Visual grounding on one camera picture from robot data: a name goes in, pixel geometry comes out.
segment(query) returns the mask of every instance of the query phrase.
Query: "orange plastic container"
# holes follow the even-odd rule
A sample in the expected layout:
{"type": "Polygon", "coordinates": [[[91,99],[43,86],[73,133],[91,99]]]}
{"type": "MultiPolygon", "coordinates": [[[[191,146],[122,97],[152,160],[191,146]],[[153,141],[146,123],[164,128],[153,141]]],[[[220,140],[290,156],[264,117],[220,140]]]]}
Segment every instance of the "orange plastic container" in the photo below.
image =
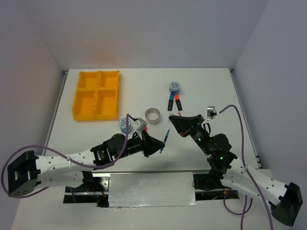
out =
{"type": "Polygon", "coordinates": [[[80,72],[72,106],[75,121],[118,118],[119,70],[80,72]]]}

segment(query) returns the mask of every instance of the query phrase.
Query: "white wall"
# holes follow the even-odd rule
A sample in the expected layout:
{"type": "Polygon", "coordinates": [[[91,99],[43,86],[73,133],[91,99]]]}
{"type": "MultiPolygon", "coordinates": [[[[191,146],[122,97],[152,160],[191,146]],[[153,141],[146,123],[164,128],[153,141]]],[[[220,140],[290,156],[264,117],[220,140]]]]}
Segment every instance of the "white wall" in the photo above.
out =
{"type": "Polygon", "coordinates": [[[307,1],[270,0],[234,72],[262,163],[301,187],[307,226],[307,1]]]}
{"type": "MultiPolygon", "coordinates": [[[[0,167],[18,148],[44,144],[61,71],[18,0],[0,3],[0,167]]],[[[0,189],[0,229],[11,229],[19,200],[0,189]]]]}
{"type": "Polygon", "coordinates": [[[233,67],[268,0],[22,0],[61,69],[233,67]]]}

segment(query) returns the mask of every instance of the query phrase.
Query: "robotic arm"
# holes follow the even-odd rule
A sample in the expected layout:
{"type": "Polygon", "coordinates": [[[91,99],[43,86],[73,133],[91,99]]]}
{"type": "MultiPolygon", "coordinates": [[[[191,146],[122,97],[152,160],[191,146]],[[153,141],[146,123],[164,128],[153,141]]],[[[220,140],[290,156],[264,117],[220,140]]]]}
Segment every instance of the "robotic arm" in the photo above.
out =
{"type": "Polygon", "coordinates": [[[300,188],[295,183],[285,184],[276,181],[258,170],[243,164],[242,160],[230,152],[231,145],[224,134],[210,137],[201,125],[211,121],[217,115],[213,106],[207,109],[207,120],[201,115],[181,117],[171,115],[170,121],[182,136],[191,136],[206,155],[211,169],[208,174],[194,175],[195,188],[202,185],[215,189],[220,185],[242,192],[253,199],[261,199],[258,189],[250,176],[258,184],[265,201],[271,205],[271,214],[281,223],[293,226],[296,216],[303,204],[300,188]]]}
{"type": "MultiPolygon", "coordinates": [[[[154,154],[165,145],[144,130],[147,123],[139,118],[132,122],[136,132],[128,139],[120,158],[142,151],[145,157],[154,154]]],[[[84,152],[61,156],[36,156],[34,151],[24,152],[8,167],[9,196],[20,198],[35,189],[54,186],[87,186],[94,182],[91,171],[96,166],[103,166],[114,161],[125,142],[123,134],[115,134],[101,145],[84,152]]]]}

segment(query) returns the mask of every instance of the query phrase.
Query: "white table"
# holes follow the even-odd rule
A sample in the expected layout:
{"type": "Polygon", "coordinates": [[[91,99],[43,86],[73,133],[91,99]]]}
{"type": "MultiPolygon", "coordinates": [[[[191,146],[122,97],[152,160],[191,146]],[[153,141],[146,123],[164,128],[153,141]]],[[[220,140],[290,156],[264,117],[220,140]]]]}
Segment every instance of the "white table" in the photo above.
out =
{"type": "MultiPolygon", "coordinates": [[[[48,146],[65,154],[89,149],[119,132],[117,121],[75,122],[72,103],[79,71],[98,69],[71,69],[69,71],[48,146]]],[[[149,107],[156,107],[162,114],[158,125],[149,125],[149,134],[164,139],[170,123],[168,84],[181,83],[182,115],[203,114],[215,105],[218,110],[228,104],[239,107],[236,91],[228,69],[120,69],[119,117],[130,113],[144,117],[149,107]]],[[[228,136],[232,152],[240,153],[240,129],[235,111],[227,111],[212,122],[212,134],[228,136]]],[[[245,131],[246,161],[257,168],[251,140],[245,131]]],[[[196,171],[209,170],[206,156],[190,137],[180,137],[171,127],[171,133],[162,154],[145,158],[134,154],[117,162],[108,172],[137,171],[196,171]]],[[[201,201],[186,207],[95,208],[94,204],[63,204],[64,187],[47,189],[28,199],[22,199],[15,217],[13,230],[225,230],[239,229],[240,217],[228,213],[221,200],[201,201]]],[[[240,211],[242,200],[228,200],[229,207],[240,211]]],[[[276,230],[289,228],[273,220],[276,230]]],[[[268,230],[269,222],[262,204],[254,202],[245,217],[245,229],[268,230]]]]}

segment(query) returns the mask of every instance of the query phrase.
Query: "blue pen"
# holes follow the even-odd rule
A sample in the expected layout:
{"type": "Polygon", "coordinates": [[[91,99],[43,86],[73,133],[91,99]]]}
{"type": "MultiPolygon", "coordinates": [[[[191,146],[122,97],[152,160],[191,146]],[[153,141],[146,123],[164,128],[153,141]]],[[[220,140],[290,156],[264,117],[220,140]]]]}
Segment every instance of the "blue pen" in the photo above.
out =
{"type": "Polygon", "coordinates": [[[168,131],[166,132],[166,135],[165,135],[165,138],[164,138],[164,141],[163,141],[163,144],[165,144],[166,143],[166,140],[167,140],[167,137],[168,137],[168,134],[169,134],[169,131],[170,131],[171,129],[169,128],[168,129],[168,131]]]}

